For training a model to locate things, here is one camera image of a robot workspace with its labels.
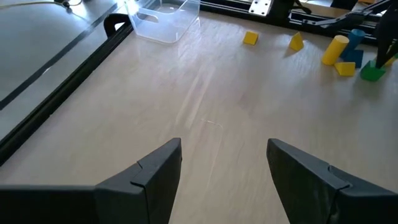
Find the wire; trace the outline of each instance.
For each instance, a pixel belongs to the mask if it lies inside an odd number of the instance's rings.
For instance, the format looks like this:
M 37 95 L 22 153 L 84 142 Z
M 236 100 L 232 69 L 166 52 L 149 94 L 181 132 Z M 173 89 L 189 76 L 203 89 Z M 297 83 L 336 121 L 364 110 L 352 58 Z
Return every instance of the wire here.
M 0 6 L 0 9 L 6 9 L 9 7 L 16 7 L 16 6 L 28 6 L 28 5 L 33 5 L 33 4 L 56 4 L 58 6 L 69 8 L 69 6 L 78 6 L 82 2 L 83 2 L 83 0 L 80 0 L 80 2 L 78 2 L 76 4 L 69 4 L 69 2 L 66 2 L 66 1 L 63 3 L 58 3 L 58 2 L 53 2 L 53 1 L 22 2 L 22 3 L 17 3 L 17 4 L 3 5 L 3 6 Z
M 76 4 L 69 4 L 70 6 L 78 6 L 83 2 L 83 0 L 80 0 L 80 2 L 76 3 Z

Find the yellow triangular block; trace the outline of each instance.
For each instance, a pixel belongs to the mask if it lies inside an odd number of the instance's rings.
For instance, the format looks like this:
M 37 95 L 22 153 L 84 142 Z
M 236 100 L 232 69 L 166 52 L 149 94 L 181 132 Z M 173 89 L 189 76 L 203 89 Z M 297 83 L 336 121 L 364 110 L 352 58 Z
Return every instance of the yellow triangular block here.
M 247 31 L 246 35 L 244 36 L 243 42 L 245 44 L 254 45 L 254 44 L 256 44 L 258 37 L 259 37 L 259 34 L 255 33 L 255 32 Z
M 301 37 L 301 34 L 299 32 L 293 35 L 292 40 L 290 40 L 289 47 L 295 51 L 303 49 L 303 38 Z
M 335 63 L 335 68 L 341 76 L 354 76 L 355 74 L 355 62 Z

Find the blue block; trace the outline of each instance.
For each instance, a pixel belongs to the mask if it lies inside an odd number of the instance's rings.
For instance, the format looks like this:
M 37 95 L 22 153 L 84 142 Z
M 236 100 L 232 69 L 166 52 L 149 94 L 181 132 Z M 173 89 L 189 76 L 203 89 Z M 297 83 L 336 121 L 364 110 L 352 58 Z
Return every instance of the blue block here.
M 361 43 L 365 35 L 366 33 L 363 30 L 360 29 L 351 30 L 351 32 L 348 34 L 349 42 L 344 51 L 341 53 L 340 57 L 345 58 L 348 52 L 354 50 Z
M 349 51 L 345 58 L 342 58 L 344 62 L 355 62 L 355 68 L 362 67 L 363 50 L 352 50 Z

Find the light wood surface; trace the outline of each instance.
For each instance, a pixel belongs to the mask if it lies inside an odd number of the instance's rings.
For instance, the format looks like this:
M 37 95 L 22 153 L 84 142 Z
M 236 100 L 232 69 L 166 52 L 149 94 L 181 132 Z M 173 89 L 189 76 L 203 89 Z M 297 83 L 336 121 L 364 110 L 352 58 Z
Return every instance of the light wood surface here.
M 242 44 L 247 30 L 260 33 Z M 1 167 L 3 184 L 97 184 L 172 137 L 183 166 L 171 223 L 288 223 L 266 159 L 279 138 L 398 192 L 398 82 L 341 78 L 331 39 L 201 12 L 182 39 L 131 34 Z M 375 57 L 365 49 L 364 62 Z

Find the clear plastic container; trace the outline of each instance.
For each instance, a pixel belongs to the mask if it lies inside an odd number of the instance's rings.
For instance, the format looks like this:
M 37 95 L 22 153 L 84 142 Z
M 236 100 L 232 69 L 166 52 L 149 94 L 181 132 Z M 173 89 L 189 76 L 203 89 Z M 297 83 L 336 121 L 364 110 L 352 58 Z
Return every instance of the clear plastic container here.
M 171 44 L 198 17 L 200 0 L 125 0 L 125 6 L 137 35 Z

